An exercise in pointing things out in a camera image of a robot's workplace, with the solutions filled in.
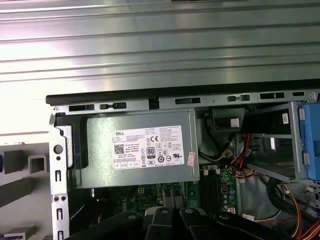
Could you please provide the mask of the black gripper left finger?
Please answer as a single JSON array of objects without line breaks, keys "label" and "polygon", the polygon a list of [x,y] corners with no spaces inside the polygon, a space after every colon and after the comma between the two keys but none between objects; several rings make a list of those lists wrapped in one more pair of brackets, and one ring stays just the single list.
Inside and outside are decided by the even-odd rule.
[{"label": "black gripper left finger", "polygon": [[172,240],[174,208],[157,207],[153,214],[126,211],[68,237],[69,240]]}]

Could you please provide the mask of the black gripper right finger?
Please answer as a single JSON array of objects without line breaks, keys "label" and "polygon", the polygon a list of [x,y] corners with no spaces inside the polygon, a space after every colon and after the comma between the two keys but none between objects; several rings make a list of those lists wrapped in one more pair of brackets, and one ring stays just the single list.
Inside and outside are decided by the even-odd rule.
[{"label": "black gripper right finger", "polygon": [[222,211],[210,218],[196,208],[179,211],[192,240],[292,240],[287,233]]}]

